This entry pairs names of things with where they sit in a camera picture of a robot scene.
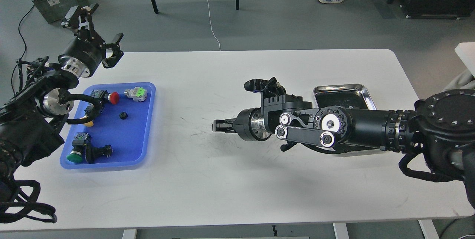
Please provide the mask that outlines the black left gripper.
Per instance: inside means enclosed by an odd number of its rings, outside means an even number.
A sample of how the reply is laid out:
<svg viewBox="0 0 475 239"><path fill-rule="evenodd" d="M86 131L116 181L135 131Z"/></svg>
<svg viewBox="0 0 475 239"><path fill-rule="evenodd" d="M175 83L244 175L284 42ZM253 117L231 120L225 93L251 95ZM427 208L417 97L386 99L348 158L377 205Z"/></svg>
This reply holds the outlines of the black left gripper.
<svg viewBox="0 0 475 239"><path fill-rule="evenodd" d="M99 40L92 21L92 14L98 7L97 3L72 7L61 20L61 27L73 31L74 38L59 55L58 61L64 70L69 70L76 77L92 77L100 63L106 69L114 68L124 55L120 48L123 33L116 34L111 43L104 42L101 47L86 42ZM107 58L108 49L112 50L112 54Z"/></svg>

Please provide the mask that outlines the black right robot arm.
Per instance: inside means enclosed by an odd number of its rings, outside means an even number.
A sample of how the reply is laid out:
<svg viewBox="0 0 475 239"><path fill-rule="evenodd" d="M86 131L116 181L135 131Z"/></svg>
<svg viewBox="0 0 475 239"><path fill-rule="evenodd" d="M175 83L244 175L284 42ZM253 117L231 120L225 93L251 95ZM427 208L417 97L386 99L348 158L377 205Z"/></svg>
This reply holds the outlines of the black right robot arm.
<svg viewBox="0 0 475 239"><path fill-rule="evenodd" d="M414 110L388 111L314 108L301 96L289 95L275 77L249 80L244 89L260 94L260 107L214 120L214 132L238 134L245 141L266 141L274 134L286 141L283 152L300 143L339 154L334 146L345 143L402 153L404 175L433 183L462 181L474 205L473 89L446 90L416 101Z"/></svg>

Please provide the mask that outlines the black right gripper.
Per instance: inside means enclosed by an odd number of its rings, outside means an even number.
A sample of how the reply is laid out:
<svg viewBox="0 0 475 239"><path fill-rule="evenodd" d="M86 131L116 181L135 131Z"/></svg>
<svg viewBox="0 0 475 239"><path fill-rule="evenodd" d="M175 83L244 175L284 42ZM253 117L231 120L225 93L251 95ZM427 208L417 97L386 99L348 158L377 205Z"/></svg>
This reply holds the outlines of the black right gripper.
<svg viewBox="0 0 475 239"><path fill-rule="evenodd" d="M251 128L251 119L260 108L249 108L241 111L236 119L215 119L213 121L214 132L237 133L245 141L262 141Z"/></svg>

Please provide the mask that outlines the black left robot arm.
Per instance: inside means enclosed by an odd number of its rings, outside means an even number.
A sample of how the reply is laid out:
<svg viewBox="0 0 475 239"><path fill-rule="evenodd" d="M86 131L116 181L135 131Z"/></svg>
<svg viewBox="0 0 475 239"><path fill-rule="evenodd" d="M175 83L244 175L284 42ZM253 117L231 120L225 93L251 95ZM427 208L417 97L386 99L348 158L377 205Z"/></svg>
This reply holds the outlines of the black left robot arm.
<svg viewBox="0 0 475 239"><path fill-rule="evenodd" d="M27 64L27 81L1 107L1 222L12 223L22 218L55 223L53 206L37 201L40 184L35 180L15 180L19 166L50 156L64 139L60 133L65 124L92 122L106 101L117 104L115 92L100 96L72 94L80 77L91 77L100 64L114 68L123 56L119 33L111 43L95 31L92 15L99 5L72 7L61 22L73 31L73 39L57 63L49 57Z"/></svg>

